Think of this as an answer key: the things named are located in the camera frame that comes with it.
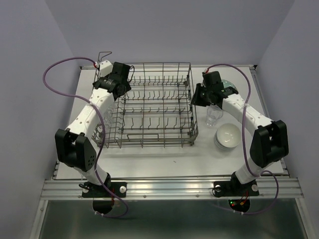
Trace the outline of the teal floral plate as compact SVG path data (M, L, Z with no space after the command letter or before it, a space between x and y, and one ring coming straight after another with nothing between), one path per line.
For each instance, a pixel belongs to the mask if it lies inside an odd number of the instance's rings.
M236 86L235 86L232 82L230 82L230 81L227 81L227 80L225 80L225 79L222 79L222 83L223 83L224 88L232 87L232 88L234 88L235 90L237 90Z

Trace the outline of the grey wire dish rack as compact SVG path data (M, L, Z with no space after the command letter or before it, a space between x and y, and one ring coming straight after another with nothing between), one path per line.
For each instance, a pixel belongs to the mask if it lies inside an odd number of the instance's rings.
M192 146L198 136L189 62L130 63L131 90L118 98L110 129L99 123L97 146Z

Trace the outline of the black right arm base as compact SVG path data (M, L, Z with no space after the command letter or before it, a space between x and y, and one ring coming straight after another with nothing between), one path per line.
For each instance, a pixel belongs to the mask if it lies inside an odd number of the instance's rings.
M257 197L260 193L255 179L241 184L234 172L229 181L215 181L213 183L212 195L216 198L230 197L231 199L228 200L230 209L244 214L250 209L249 197Z

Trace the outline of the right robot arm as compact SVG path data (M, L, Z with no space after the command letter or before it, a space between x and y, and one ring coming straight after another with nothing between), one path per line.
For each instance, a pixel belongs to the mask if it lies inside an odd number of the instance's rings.
M287 125L274 121L251 107L233 87L224 87L218 71L203 73L203 82L196 84L191 100L195 106L216 105L242 124L242 132L252 136L249 150L244 150L244 165L220 183L220 192L241 194L271 164L289 153Z

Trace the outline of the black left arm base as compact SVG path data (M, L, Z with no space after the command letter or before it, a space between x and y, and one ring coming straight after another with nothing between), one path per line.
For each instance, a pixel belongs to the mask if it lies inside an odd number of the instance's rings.
M82 189L82 198L93 199L92 208L95 215L104 218L120 218L128 213L129 206L123 200L127 193L127 182L112 182L111 176L108 174L103 185L84 182L80 183L79 187ZM111 213L115 208L115 199L120 201L125 207L124 212L119 215Z

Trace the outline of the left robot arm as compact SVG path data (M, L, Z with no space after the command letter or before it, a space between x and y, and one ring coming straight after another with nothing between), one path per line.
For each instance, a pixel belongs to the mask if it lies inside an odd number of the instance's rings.
M129 72L127 64L102 62L89 102L65 130L55 134L58 160L84 176L99 196L110 193L111 178L97 163L91 137L98 123L104 126L103 115L115 100L131 90Z

